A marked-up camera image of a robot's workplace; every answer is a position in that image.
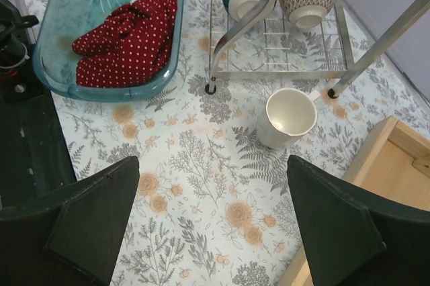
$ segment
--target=floral tablecloth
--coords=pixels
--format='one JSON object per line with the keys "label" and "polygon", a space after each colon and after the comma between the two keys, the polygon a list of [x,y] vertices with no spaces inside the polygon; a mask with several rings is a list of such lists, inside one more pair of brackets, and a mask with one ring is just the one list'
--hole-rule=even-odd
{"label": "floral tablecloth", "polygon": [[[26,0],[40,19],[48,0]],[[54,95],[78,179],[128,155],[138,193],[112,285],[275,285],[301,241],[286,181],[297,154],[341,177],[389,115],[430,138],[427,110],[379,59],[337,100],[332,81],[224,81],[204,93],[210,0],[185,0],[180,61],[149,101],[90,103]],[[354,53],[370,41],[348,16]],[[255,123],[280,87],[317,89],[315,129],[293,147],[259,145]]]}

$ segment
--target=polka dot fabric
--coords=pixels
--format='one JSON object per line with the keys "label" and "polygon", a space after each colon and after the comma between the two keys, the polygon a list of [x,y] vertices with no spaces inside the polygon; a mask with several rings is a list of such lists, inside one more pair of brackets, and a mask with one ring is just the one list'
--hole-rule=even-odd
{"label": "polka dot fabric", "polygon": [[133,87],[150,81],[169,61],[177,0],[137,0],[73,42],[76,82],[84,87]]}

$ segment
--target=plastic tub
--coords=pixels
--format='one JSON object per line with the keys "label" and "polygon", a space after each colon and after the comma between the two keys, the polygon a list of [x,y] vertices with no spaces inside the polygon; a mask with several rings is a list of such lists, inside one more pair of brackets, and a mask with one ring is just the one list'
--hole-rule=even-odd
{"label": "plastic tub", "polygon": [[178,0],[170,61],[150,82],[136,87],[108,89],[76,84],[76,66],[81,57],[72,51],[71,44],[102,24],[115,8],[130,1],[49,0],[32,59],[39,80],[59,95],[87,101],[143,100],[160,93],[176,71],[184,0]]}

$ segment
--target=mug rim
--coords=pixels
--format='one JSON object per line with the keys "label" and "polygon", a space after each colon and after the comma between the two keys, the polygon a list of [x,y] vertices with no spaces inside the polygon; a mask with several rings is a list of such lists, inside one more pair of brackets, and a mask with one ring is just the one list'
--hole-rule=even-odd
{"label": "mug rim", "polygon": [[[277,129],[276,128],[276,126],[273,124],[273,122],[272,122],[272,120],[270,119],[270,116],[269,116],[269,112],[268,112],[268,110],[267,110],[267,107],[268,107],[268,105],[269,105],[269,102],[270,102],[270,100],[277,94],[277,93],[279,93],[279,92],[281,92],[281,91],[295,91],[295,92],[298,92],[298,93],[300,93],[300,94],[302,94],[302,95],[304,95],[304,96],[306,96],[306,98],[309,100],[309,102],[312,104],[312,106],[313,106],[313,108],[314,108],[314,114],[315,114],[315,117],[314,117],[314,121],[313,121],[313,123],[312,123],[312,125],[306,130],[306,131],[304,131],[304,132],[302,132],[302,133],[300,133],[300,134],[291,134],[291,133],[288,133],[288,132],[285,132],[285,131],[282,131],[282,130],[279,130],[279,129]],[[273,126],[273,128],[275,128],[275,130],[277,130],[279,133],[282,133],[282,134],[285,134],[285,135],[288,135],[288,136],[291,136],[291,137],[298,137],[298,136],[304,136],[304,135],[306,135],[307,133],[309,133],[314,127],[315,127],[315,125],[316,125],[316,122],[318,121],[318,110],[316,110],[316,105],[315,105],[315,102],[309,97],[309,95],[307,94],[307,93],[305,93],[304,91],[301,91],[301,90],[299,90],[299,89],[295,89],[295,88],[281,88],[281,89],[278,89],[277,91],[275,91],[274,93],[272,93],[271,95],[270,95],[270,97],[267,99],[267,101],[266,101],[266,106],[265,106],[265,112],[266,112],[266,116],[267,116],[267,119],[269,120],[269,123]]]}

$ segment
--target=wooden box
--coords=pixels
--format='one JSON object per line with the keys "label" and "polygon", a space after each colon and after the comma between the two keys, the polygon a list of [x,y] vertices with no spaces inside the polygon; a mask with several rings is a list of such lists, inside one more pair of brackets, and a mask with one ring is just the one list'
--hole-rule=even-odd
{"label": "wooden box", "polygon": [[[430,141],[395,117],[378,123],[343,179],[387,199],[430,211]],[[303,246],[278,286],[313,286]]]}

